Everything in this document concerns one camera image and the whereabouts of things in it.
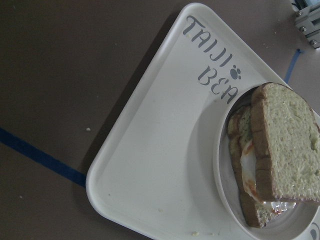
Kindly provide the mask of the white round plate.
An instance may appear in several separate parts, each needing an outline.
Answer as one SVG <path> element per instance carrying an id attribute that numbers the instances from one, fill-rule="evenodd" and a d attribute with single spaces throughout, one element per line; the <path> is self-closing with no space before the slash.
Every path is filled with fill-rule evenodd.
<path id="1" fill-rule="evenodd" d="M 299 203 L 294 209 L 277 217 L 264 228 L 249 227 L 246 224 L 229 154 L 227 124 L 233 111 L 250 102 L 251 95 L 257 87 L 257 85 L 253 85 L 241 91 L 232 103 L 224 107 L 220 116 L 212 157 L 217 192 L 236 227 L 245 234 L 245 239 L 318 240 L 320 238 L 320 208 L 314 204 Z"/>

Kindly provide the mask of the white bear tray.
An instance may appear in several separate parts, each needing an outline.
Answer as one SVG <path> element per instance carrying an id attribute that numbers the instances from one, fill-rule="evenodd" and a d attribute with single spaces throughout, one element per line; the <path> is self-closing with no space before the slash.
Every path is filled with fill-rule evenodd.
<path id="1" fill-rule="evenodd" d="M 92 162 L 103 217 L 155 240 L 247 240 L 215 183 L 213 144 L 241 91 L 282 79 L 219 16 L 186 5 Z"/>

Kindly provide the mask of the fried egg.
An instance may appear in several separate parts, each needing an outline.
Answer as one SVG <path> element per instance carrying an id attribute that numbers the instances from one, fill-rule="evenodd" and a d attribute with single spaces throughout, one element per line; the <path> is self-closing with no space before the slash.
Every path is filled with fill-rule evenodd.
<path id="1" fill-rule="evenodd" d="M 242 171 L 242 184 L 244 191 L 254 200 L 254 203 L 273 215 L 280 215 L 296 207 L 295 202 L 265 201 L 258 196 L 256 183 L 256 154 L 253 140 L 249 140 L 241 153 L 240 164 Z"/>

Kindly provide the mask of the aluminium frame post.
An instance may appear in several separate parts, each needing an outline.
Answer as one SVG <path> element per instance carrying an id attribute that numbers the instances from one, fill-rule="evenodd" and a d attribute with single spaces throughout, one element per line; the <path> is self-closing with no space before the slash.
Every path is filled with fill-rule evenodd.
<path id="1" fill-rule="evenodd" d="M 320 48 L 320 1 L 290 0 L 295 11 L 295 26 L 314 49 Z"/>

